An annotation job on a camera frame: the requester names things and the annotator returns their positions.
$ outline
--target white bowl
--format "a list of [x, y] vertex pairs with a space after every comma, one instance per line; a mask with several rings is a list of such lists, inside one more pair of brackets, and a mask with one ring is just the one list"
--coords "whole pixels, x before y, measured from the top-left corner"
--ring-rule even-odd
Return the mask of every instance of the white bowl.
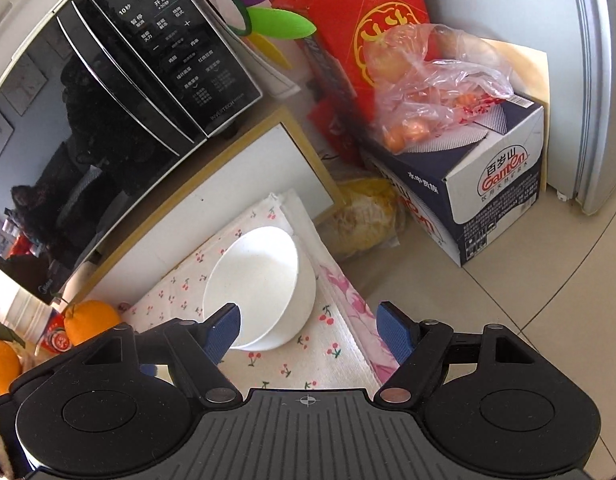
[[239, 238], [217, 262], [203, 295], [203, 318], [235, 303], [241, 330], [231, 348], [272, 350], [301, 331], [316, 293], [312, 265], [293, 238], [278, 227], [260, 227]]

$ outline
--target tile floor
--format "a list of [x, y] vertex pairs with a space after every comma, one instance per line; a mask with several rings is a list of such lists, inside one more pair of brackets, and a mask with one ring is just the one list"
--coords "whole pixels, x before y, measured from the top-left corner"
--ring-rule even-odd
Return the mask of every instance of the tile floor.
[[368, 303], [390, 300], [462, 332], [496, 322], [521, 333], [596, 402], [601, 438], [586, 469], [615, 475], [616, 191], [587, 217], [548, 190], [463, 269], [413, 222], [400, 241], [342, 266]]

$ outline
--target white refrigerator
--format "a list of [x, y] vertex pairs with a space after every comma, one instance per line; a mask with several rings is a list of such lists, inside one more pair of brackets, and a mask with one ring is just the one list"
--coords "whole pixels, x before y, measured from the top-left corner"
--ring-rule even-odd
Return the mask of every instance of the white refrigerator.
[[597, 212], [616, 187], [616, 0], [425, 0], [431, 20], [548, 53], [548, 183]]

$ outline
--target orange fruit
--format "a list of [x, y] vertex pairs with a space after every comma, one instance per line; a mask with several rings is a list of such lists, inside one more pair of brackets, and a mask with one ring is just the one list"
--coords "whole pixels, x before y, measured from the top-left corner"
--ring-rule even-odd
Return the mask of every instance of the orange fruit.
[[396, 124], [383, 133], [383, 145], [395, 155], [406, 149], [403, 124]]
[[403, 138], [406, 142], [424, 142], [430, 137], [430, 127], [422, 119], [403, 121]]
[[469, 94], [462, 94], [457, 97], [457, 105], [474, 108], [476, 105], [478, 105], [478, 95], [472, 92], [470, 92]]
[[0, 341], [0, 395], [7, 394], [10, 383], [21, 375], [21, 363], [12, 347]]
[[119, 323], [118, 312], [103, 301], [84, 301], [64, 312], [66, 335], [73, 345], [79, 345]]
[[371, 62], [371, 75], [374, 80], [384, 80], [396, 84], [408, 74], [412, 65], [398, 50], [393, 48], [377, 49], [377, 56]]

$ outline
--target microwave control panel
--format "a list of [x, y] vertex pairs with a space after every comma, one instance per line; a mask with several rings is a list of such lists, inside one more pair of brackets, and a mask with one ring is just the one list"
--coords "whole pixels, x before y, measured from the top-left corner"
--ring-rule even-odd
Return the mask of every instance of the microwave control panel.
[[192, 0], [94, 2], [207, 135], [261, 95]]

